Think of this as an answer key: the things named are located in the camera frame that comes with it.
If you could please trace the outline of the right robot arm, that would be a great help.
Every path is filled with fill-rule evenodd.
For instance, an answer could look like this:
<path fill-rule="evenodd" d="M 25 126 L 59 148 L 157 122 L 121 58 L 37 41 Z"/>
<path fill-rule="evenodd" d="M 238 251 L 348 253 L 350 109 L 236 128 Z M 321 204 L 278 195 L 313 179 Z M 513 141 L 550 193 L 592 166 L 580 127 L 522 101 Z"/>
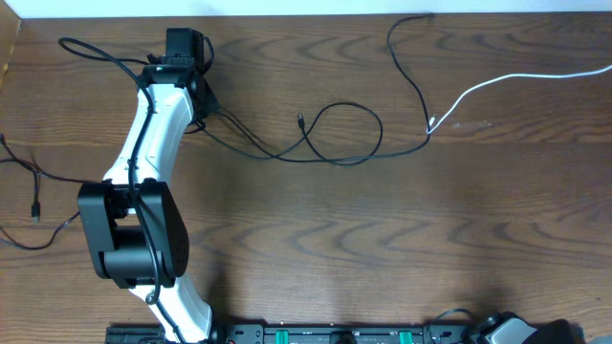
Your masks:
<path fill-rule="evenodd" d="M 566 319 L 530 324 L 514 312 L 485 316 L 462 334 L 465 344 L 611 344 L 611 335 L 588 339 L 578 324 Z"/>

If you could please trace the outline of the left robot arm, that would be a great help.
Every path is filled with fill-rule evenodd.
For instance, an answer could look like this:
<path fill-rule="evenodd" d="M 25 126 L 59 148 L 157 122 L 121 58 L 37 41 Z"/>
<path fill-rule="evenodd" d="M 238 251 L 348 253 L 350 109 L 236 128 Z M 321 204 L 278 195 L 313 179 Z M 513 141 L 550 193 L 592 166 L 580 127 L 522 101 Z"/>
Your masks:
<path fill-rule="evenodd" d="M 97 275 L 145 302 L 167 343 L 222 343 L 213 311 L 186 273 L 189 240 L 168 182 L 190 125 L 219 104 L 205 80 L 214 52 L 189 28 L 166 32 L 165 53 L 135 75 L 138 109 L 120 155 L 77 204 Z"/>

